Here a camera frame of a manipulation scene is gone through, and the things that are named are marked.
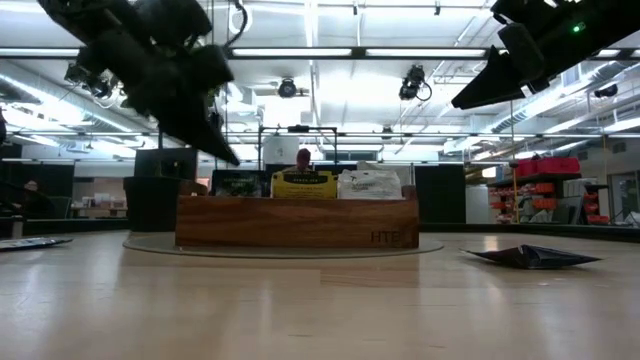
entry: cable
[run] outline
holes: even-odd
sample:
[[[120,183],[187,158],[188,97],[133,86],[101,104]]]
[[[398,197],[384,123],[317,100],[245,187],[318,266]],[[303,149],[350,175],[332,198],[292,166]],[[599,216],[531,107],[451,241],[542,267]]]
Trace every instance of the cable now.
[[[227,16],[231,17],[231,1],[233,1],[236,9],[240,10],[240,12],[242,13],[242,25],[240,25],[240,30],[238,31],[238,33],[235,34],[231,39],[229,39],[230,30],[227,26],[227,42],[224,43],[224,48],[230,47],[231,45],[233,45],[233,43],[240,39],[240,36],[242,36],[242,34],[244,33],[244,29],[247,28],[247,22],[249,21],[249,14],[247,13],[247,9],[245,9],[244,6],[240,4],[239,0],[229,0],[229,10],[227,12]]]

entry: wooden crate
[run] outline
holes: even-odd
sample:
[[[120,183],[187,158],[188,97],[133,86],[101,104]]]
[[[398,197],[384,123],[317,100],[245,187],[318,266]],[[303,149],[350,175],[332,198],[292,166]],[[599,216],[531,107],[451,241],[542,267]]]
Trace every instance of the wooden crate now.
[[[181,197],[177,246],[416,248],[410,200]]]

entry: metal frame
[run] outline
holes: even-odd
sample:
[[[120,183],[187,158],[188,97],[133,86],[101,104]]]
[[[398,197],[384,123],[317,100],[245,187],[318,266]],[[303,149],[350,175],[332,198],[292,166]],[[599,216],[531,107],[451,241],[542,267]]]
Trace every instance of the metal frame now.
[[[302,127],[288,127],[288,128],[281,128],[281,127],[265,127],[260,125],[260,127],[258,128],[258,171],[262,170],[262,134],[264,133],[265,130],[275,130],[276,132],[274,133],[275,135],[279,136],[280,133],[278,131],[280,130],[284,130],[287,131],[289,134],[293,134],[293,135],[298,135],[298,134],[308,134],[309,131],[332,131],[333,132],[333,138],[334,138],[334,144],[333,144],[333,153],[334,153],[334,159],[333,159],[333,164],[336,168],[336,171],[338,170],[338,128],[337,127],[311,127],[311,126],[302,126]],[[306,130],[306,132],[296,132],[295,130]]]
[[[288,128],[278,128],[278,127],[260,127],[258,132],[229,132],[229,137],[237,137],[237,138],[252,138],[252,137],[260,137],[265,130],[276,130],[272,134],[278,133],[280,136],[301,136],[301,137],[323,137],[325,134],[319,133],[280,133],[279,131],[287,131]],[[338,137],[353,137],[353,138],[380,138],[380,137],[389,137],[389,138],[466,138],[466,137],[489,137],[489,138],[504,138],[510,139],[512,137],[522,137],[525,139],[599,139],[602,137],[608,139],[638,139],[640,138],[640,133],[611,133],[611,134],[532,134],[532,133],[438,133],[438,132],[402,132],[402,133],[383,133],[383,132],[339,132],[336,127],[309,127],[309,130],[318,130],[318,131],[331,131],[334,133],[334,137],[337,139]],[[40,135],[40,136],[91,136],[91,137],[100,137],[100,136],[121,136],[121,137],[131,137],[131,136],[158,136],[158,132],[82,132],[82,131],[8,131],[7,136],[13,135]]]
[[[234,50],[277,50],[273,55],[237,55]],[[286,52],[287,50],[298,50],[301,52],[312,50],[349,50],[346,55],[281,55],[278,51]],[[227,59],[229,60],[461,60],[461,61],[478,61],[487,60],[489,58],[489,47],[362,47],[362,46],[343,46],[343,47],[242,47],[228,48],[225,50]],[[13,60],[75,60],[79,48],[59,48],[59,47],[0,47],[0,59]],[[482,55],[474,56],[390,56],[390,55],[371,55],[367,54],[368,50],[433,50],[448,51],[451,53],[463,53],[465,50],[482,51]],[[606,50],[619,50],[616,56],[590,57],[589,61],[624,61],[624,60],[640,60],[639,48],[611,48]]]

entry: light fixture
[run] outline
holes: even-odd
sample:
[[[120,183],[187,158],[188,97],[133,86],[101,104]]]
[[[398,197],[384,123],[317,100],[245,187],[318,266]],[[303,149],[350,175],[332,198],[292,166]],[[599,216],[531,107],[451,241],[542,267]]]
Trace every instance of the light fixture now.
[[[611,134],[611,139],[640,139],[640,134]]]
[[[233,49],[232,53],[236,57],[251,56],[288,56],[288,57],[307,57],[307,56],[351,56],[351,49],[344,48],[247,48]]]
[[[34,142],[34,143],[40,144],[40,145],[53,146],[53,147],[57,147],[57,146],[60,145],[56,141],[54,141],[52,139],[49,139],[49,138],[46,138],[46,137],[42,137],[42,136],[39,136],[39,135],[31,135],[30,137],[21,136],[21,135],[14,135],[13,138]]]
[[[516,159],[529,159],[535,156],[536,154],[544,154],[546,151],[523,151],[521,153],[516,154]]]
[[[21,1],[0,1],[0,11],[44,14],[44,9],[39,4]]]
[[[580,119],[574,119],[574,120],[569,120],[569,121],[565,121],[562,124],[558,124],[556,126],[553,126],[547,130],[545,130],[545,134],[553,134],[553,133],[557,133],[559,131],[563,131],[563,130],[567,130],[573,126],[576,126],[578,124],[580,124],[582,121]]]
[[[596,55],[597,58],[610,58],[610,57],[616,57],[618,56],[618,54],[620,54],[620,50],[616,50],[616,49],[604,49],[601,50],[598,55]]]
[[[78,56],[78,49],[73,48],[0,48],[2,57],[38,57],[38,58],[74,58]]]
[[[484,49],[369,49],[366,54],[369,57],[397,56],[416,58],[474,58],[483,57]]]
[[[554,151],[566,151],[566,150],[573,149],[576,146],[580,146],[580,145],[583,145],[583,144],[586,144],[586,143],[587,143],[586,140],[585,141],[578,141],[578,142],[574,142],[574,143],[571,143],[571,144],[560,146],[559,148],[555,149]]]
[[[496,177],[496,167],[490,167],[482,170],[482,177],[486,179],[493,179]]]
[[[610,133],[610,132],[624,131],[627,129],[633,129],[634,127],[638,127],[638,126],[640,126],[640,118],[622,120],[622,121],[618,121],[613,125],[607,126],[606,128],[604,128],[604,132]]]
[[[596,139],[602,137],[598,134],[544,134],[544,138],[552,139]]]

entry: white bag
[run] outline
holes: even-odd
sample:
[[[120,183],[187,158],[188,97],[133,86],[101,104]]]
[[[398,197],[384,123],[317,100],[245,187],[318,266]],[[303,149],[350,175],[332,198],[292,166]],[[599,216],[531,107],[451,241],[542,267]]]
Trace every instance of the white bag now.
[[[394,171],[344,170],[338,176],[338,199],[401,200],[402,186]]]

